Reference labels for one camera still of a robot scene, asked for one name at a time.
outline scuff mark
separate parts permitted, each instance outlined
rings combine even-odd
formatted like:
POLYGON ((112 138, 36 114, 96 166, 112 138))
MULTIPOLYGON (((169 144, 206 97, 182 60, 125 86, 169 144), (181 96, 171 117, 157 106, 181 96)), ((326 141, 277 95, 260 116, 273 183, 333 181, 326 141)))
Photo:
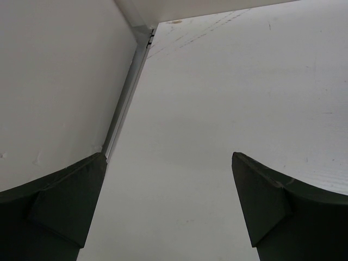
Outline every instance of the scuff mark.
POLYGON ((170 44, 168 44, 167 46, 163 47, 161 50, 155 52, 154 54, 151 54, 149 57, 146 58, 146 60, 149 59, 149 58, 151 58, 151 57, 153 57, 155 54, 158 54, 159 52, 163 51, 165 48, 171 46, 172 44, 174 44, 175 42, 177 42, 177 41, 179 41, 180 39, 184 38, 184 37, 187 36, 188 34, 189 34, 189 33, 186 33, 186 34, 184 34, 183 36, 180 36, 178 39, 176 39, 175 41, 172 41, 170 44))
POLYGON ((176 39, 174 42, 172 42, 172 44, 174 44, 175 42, 179 41, 180 39, 184 38, 186 35, 188 35, 189 33, 186 33, 183 36, 180 36, 178 39, 176 39))
POLYGON ((41 162, 40 162, 40 157, 41 157, 41 151, 38 153, 38 155, 36 156, 36 159, 33 160, 33 164, 36 165, 36 166, 39 166, 41 167, 41 162))
POLYGON ((198 40, 199 38, 202 38, 203 36, 206 36, 207 33, 205 34, 201 34, 200 36, 198 36, 197 38, 194 38, 193 40, 189 41, 188 43, 184 44, 184 45, 181 45, 179 48, 183 48, 184 46, 186 45, 189 45, 190 43, 193 43, 194 41, 198 40))
POLYGON ((167 22, 168 24, 178 24, 178 23, 182 23, 182 20, 177 20, 177 21, 171 21, 171 22, 167 22))
POLYGON ((295 181, 294 178, 292 178, 286 185, 290 185, 290 184, 293 184, 293 182, 295 181))
MULTIPOLYGON (((211 24, 210 26, 208 26, 206 29, 204 29, 203 31, 201 31, 201 33, 207 31, 207 30, 210 30, 211 28, 213 28, 215 25, 217 25, 218 23, 220 23, 223 19, 231 16, 235 11, 232 11, 230 12, 228 15, 224 16, 223 18, 217 20, 215 23, 211 24)), ((191 43, 192 39, 196 39, 196 37, 199 36, 199 34, 195 34, 193 37, 191 37, 189 40, 187 40, 184 45, 182 45, 181 47, 179 48, 182 48, 184 46, 186 46, 187 44, 191 43)))
POLYGON ((0 153, 0 159, 6 159, 7 158, 7 152, 0 153))
POLYGON ((219 28, 219 27, 221 27, 221 26, 224 26, 225 24, 227 24, 227 23, 231 22, 233 19, 238 18, 239 16, 241 16, 241 15, 245 14, 246 12, 249 12, 250 10, 251 10, 251 8, 249 8, 248 10, 244 11, 243 13, 241 13, 241 14, 239 14, 239 15, 236 15, 235 17, 232 17, 231 19, 228 19, 226 22, 224 22, 224 23, 220 24, 219 26, 217 26, 217 27, 213 28, 213 29, 212 29, 212 30, 210 30, 210 31, 212 32, 212 31, 214 31, 215 29, 217 29, 217 28, 219 28))
POLYGON ((163 47, 161 50, 155 52, 154 54, 151 54, 149 57, 146 58, 146 60, 149 60, 151 57, 153 57, 154 55, 158 54, 159 52, 163 51, 167 46, 163 47))
POLYGON ((171 27, 171 29, 170 29, 170 31, 165 35, 165 36, 168 36, 168 35, 170 35, 172 32, 174 32, 175 31, 175 28, 174 28, 174 26, 172 26, 171 27))

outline white wall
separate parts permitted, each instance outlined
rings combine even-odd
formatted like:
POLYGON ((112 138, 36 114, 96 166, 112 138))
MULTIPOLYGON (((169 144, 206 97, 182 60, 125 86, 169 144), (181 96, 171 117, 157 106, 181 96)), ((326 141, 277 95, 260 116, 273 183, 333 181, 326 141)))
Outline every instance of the white wall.
POLYGON ((0 1, 0 191, 100 151, 136 43, 113 0, 0 1))
POLYGON ((160 24, 80 260, 257 260, 231 156, 348 194, 348 1, 160 24))

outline white ceiling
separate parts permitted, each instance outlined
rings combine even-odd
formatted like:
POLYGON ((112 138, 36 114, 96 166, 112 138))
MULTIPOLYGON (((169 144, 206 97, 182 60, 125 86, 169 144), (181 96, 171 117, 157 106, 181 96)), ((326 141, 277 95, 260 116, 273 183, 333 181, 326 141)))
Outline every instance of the white ceiling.
POLYGON ((295 0, 115 0, 132 26, 216 14, 295 0))

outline dark green object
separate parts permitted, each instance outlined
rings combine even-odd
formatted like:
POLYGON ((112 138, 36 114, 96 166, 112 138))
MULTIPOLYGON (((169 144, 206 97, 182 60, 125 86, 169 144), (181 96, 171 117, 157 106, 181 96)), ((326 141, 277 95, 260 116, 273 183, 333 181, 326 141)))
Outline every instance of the dark green object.
POLYGON ((260 261, 348 260, 348 196, 234 153, 232 170, 260 261))
POLYGON ((75 261, 84 247, 107 167, 96 153, 0 193, 1 261, 75 261))

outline white panel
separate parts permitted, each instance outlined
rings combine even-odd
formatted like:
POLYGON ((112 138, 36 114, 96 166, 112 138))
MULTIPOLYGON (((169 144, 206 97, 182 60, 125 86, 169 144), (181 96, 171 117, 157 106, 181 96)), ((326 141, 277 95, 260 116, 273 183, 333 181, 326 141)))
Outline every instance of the white panel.
POLYGON ((216 14, 295 0, 115 0, 133 26, 216 14))
POLYGON ((136 42, 112 0, 0 1, 0 191, 101 150, 136 42))
POLYGON ((234 151, 348 194, 347 12, 310 0, 160 24, 81 260, 257 260, 234 151))

